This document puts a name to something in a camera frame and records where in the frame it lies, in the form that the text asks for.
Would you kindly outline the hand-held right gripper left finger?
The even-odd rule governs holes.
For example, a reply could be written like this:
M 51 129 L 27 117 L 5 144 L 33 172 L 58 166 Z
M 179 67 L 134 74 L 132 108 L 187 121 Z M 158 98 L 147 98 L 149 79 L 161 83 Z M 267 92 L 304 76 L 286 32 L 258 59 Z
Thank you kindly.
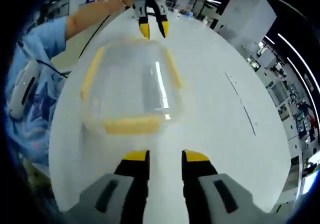
M 142 223 L 148 197 L 149 150 L 128 152 L 113 173 L 80 193 L 67 223 Z

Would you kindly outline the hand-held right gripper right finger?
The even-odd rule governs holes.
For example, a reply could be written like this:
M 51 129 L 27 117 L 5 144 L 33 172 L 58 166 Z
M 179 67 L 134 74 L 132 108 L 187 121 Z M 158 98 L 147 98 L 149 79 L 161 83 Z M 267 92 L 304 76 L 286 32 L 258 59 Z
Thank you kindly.
M 269 223 L 270 214 L 252 194 L 224 173 L 218 173 L 200 152 L 181 152 L 183 196 L 190 223 Z

